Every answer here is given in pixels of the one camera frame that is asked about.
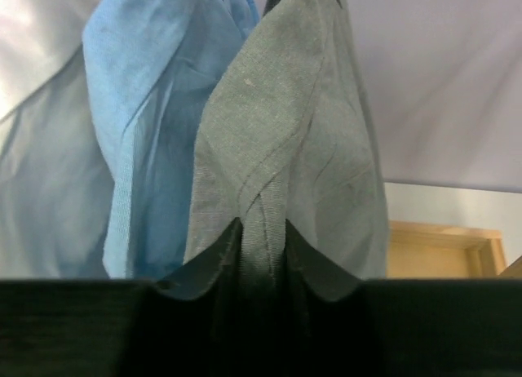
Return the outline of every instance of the wrinkled fabric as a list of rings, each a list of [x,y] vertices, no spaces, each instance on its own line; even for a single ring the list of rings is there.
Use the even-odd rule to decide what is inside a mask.
[[[385,277],[387,204],[345,0],[281,0],[210,97],[185,260],[241,218],[241,282],[276,282],[285,221],[362,278]]]
[[[247,0],[103,0],[84,53],[96,135],[115,180],[110,277],[183,263],[201,112],[255,25]]]
[[[0,277],[107,277],[113,180],[82,30],[100,0],[0,0]]]

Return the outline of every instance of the seam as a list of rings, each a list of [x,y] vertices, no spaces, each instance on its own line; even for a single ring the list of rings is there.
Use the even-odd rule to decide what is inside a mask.
[[[326,35],[326,39],[322,45],[323,56],[321,58],[321,64],[319,66],[319,70],[317,71],[316,78],[312,85],[312,89],[310,90],[310,94],[308,95],[308,102],[307,102],[305,109],[308,109],[310,107],[310,103],[312,102],[313,94],[315,93],[315,91],[317,89],[317,83],[319,82],[319,79],[322,76],[322,72],[323,72],[323,68],[325,66],[325,60],[326,60],[326,52],[324,52],[324,50],[326,48],[326,43],[330,39],[332,28],[334,26],[333,23],[334,23],[334,20],[332,20],[332,22],[330,23],[330,26],[328,28],[328,32]],[[261,165],[263,163],[265,163],[267,161],[268,158],[270,158],[276,151],[278,151],[284,144],[286,144],[286,142],[288,142],[288,140],[290,140],[292,137],[294,137],[298,134],[299,127],[300,127],[300,124],[297,126],[297,128],[295,128],[294,131],[292,131],[290,134],[288,134],[288,136],[285,139],[283,139],[270,153],[268,153],[261,161],[259,161],[258,164],[252,169],[252,171],[246,176],[245,181],[243,181],[243,183],[241,183],[241,187],[239,188],[239,191],[237,193],[237,197],[236,197],[237,200],[240,199],[243,189],[250,181],[250,178],[252,177],[252,175],[261,167]]]
[[[275,283],[276,282],[276,277],[275,277],[275,274],[274,274],[274,268],[272,266],[272,252],[270,251],[270,247],[269,247],[269,242],[268,242],[268,229],[267,229],[267,216],[266,216],[266,210],[265,210],[265,205],[264,205],[264,199],[263,199],[263,195],[264,193],[260,193],[259,194],[259,202],[261,203],[261,215],[263,216],[263,232],[264,232],[264,238],[265,238],[265,243],[264,243],[264,246],[265,246],[265,250],[266,250],[266,253],[267,253],[267,257],[268,257],[268,275],[270,275],[270,278],[272,279],[272,282]]]
[[[372,168],[373,168],[373,163],[370,162],[367,166],[362,168],[355,175],[352,175],[352,176],[350,176],[347,179],[343,179],[343,182],[332,186],[328,191],[325,191],[324,193],[321,193],[321,194],[317,194],[315,202],[316,203],[320,202],[325,196],[328,196],[328,194],[331,193],[332,190],[337,191],[339,188],[342,188],[342,187],[344,187],[346,185],[352,184],[353,181],[355,181],[356,179],[358,179],[362,175],[365,175],[366,173],[368,173],[368,171],[371,171]]]
[[[332,152],[332,155],[330,156],[330,158],[328,158],[328,161],[326,161],[326,164],[319,171],[319,173],[316,176],[316,179],[313,180],[313,184],[312,185],[314,186],[314,188],[315,188],[315,186],[317,184],[317,181],[319,180],[319,177],[321,177],[321,175],[325,172],[325,170],[328,167],[328,165],[334,160],[335,154],[337,153],[337,147],[338,147],[338,145],[337,145],[337,143],[335,143],[334,151]]]
[[[289,223],[289,221],[287,220],[285,223],[285,229],[286,229],[286,226],[288,223]],[[295,302],[295,300],[297,299],[297,302],[301,301],[303,303],[306,303],[306,298],[307,298],[306,294],[305,294],[306,291],[303,288],[308,283],[307,283],[307,279],[305,278],[304,273],[303,273],[303,263],[301,262],[301,259],[299,258],[298,254],[295,252],[294,248],[286,248],[286,253],[287,253],[287,258],[292,259],[294,262],[294,267],[293,267],[294,272],[300,273],[300,279],[298,279],[296,281],[297,286],[295,286],[295,287],[297,287],[297,291],[294,294],[293,301]],[[301,317],[299,320],[300,320],[300,323],[303,325],[304,338],[310,339],[312,337],[312,332],[310,331],[310,312],[309,312],[308,308],[305,308],[302,311],[302,314],[300,314],[300,316],[299,316],[299,314],[297,314],[297,316]]]

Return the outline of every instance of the wooden frame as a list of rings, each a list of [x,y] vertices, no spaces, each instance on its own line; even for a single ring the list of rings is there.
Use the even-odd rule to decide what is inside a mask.
[[[522,257],[519,257],[516,262],[506,268],[500,277],[504,278],[522,278]]]
[[[400,221],[390,229],[389,278],[497,277],[506,269],[498,230]]]

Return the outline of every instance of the gray jacket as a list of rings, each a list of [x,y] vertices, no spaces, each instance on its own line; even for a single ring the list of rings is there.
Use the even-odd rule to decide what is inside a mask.
[[[241,270],[274,277],[288,219],[358,277],[383,277],[387,206],[345,0],[281,0],[215,88],[197,136],[185,261],[234,217]]]

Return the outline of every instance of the blue fabric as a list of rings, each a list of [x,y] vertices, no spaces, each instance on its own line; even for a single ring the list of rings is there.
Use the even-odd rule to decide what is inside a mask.
[[[93,122],[115,181],[110,277],[158,279],[182,264],[201,113],[256,24],[252,2],[103,0],[87,23]]]

